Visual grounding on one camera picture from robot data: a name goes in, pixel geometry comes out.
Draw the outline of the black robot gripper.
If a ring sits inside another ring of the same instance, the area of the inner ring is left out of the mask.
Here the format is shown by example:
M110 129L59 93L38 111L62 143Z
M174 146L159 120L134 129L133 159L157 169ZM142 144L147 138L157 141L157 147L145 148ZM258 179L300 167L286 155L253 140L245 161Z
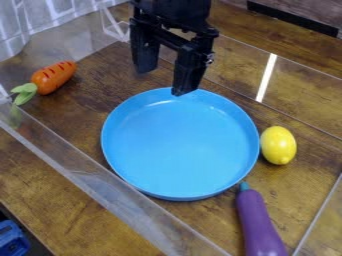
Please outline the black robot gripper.
M198 89L214 62L213 42L218 30L207 23L211 0L130 0L130 41L135 69L157 69L161 44L178 50L171 94Z

